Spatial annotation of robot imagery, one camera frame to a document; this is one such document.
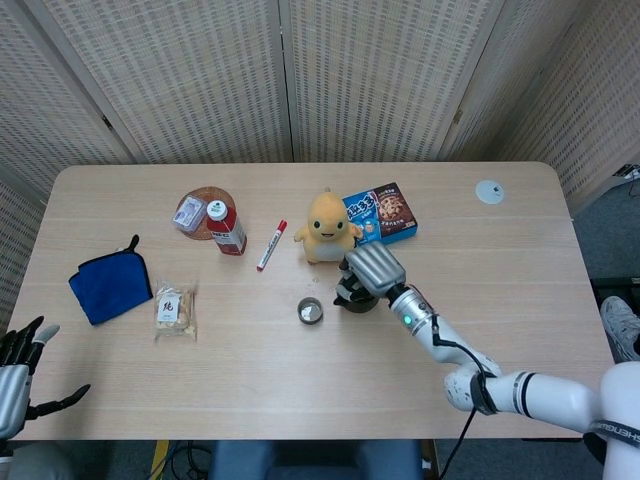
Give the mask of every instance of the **sneaker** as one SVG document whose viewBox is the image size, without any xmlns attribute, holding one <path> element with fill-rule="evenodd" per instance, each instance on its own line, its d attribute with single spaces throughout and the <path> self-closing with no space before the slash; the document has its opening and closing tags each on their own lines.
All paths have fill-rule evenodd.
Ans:
<svg viewBox="0 0 640 480">
<path fill-rule="evenodd" d="M 619 357 L 623 361 L 640 361 L 640 317 L 615 296 L 602 302 L 600 315 Z"/>
</svg>

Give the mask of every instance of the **stuffed toy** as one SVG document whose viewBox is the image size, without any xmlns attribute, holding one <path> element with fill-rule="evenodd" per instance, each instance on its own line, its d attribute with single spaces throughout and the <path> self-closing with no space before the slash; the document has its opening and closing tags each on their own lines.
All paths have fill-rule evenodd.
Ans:
<svg viewBox="0 0 640 480">
<path fill-rule="evenodd" d="M 362 238 L 362 230 L 349 222 L 342 199 L 329 191 L 313 199 L 307 225 L 293 237 L 303 243 L 309 263 L 342 261 L 355 248 L 356 238 Z"/>
</svg>

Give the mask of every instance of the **floor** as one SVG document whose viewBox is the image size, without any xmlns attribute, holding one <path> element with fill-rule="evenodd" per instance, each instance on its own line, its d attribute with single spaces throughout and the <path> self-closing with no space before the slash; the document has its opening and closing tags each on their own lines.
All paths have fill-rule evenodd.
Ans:
<svg viewBox="0 0 640 480">
<path fill-rule="evenodd" d="M 640 276 L 640 198 L 629 196 L 629 185 L 610 190 L 580 212 L 575 229 L 591 278 Z M 454 441 L 437 443 L 441 463 L 453 445 Z M 63 446 L 77 467 L 79 480 L 129 480 L 149 474 L 155 444 L 64 442 Z M 184 458 L 176 459 L 176 467 L 181 478 L 188 478 Z M 601 477 L 602 468 L 581 443 L 523 440 L 467 440 L 447 475 L 452 480 Z"/>
</svg>

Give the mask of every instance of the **red marker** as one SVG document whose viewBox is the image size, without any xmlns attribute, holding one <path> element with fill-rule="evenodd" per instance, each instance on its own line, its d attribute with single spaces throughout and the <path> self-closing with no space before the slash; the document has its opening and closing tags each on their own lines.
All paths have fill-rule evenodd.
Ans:
<svg viewBox="0 0 640 480">
<path fill-rule="evenodd" d="M 287 222 L 285 220 L 280 220 L 280 225 L 278 225 L 278 228 L 276 229 L 276 233 L 273 234 L 273 237 L 269 242 L 269 246 L 267 247 L 267 250 L 265 250 L 264 255 L 262 255 L 262 258 L 258 262 L 257 268 L 259 272 L 264 270 L 264 267 L 266 267 L 267 262 L 269 261 L 269 257 L 271 256 L 273 251 L 276 249 L 278 240 L 280 240 L 280 237 L 282 236 L 282 232 L 284 232 L 285 228 L 287 228 Z"/>
</svg>

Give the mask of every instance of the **bottle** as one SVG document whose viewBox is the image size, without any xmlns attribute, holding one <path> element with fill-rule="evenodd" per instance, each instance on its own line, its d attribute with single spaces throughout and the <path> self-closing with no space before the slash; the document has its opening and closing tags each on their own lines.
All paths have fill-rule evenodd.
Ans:
<svg viewBox="0 0 640 480">
<path fill-rule="evenodd" d="M 207 205 L 207 228 L 220 251 L 227 255 L 242 255 L 247 247 L 247 236 L 240 225 L 235 209 L 214 200 Z"/>
</svg>

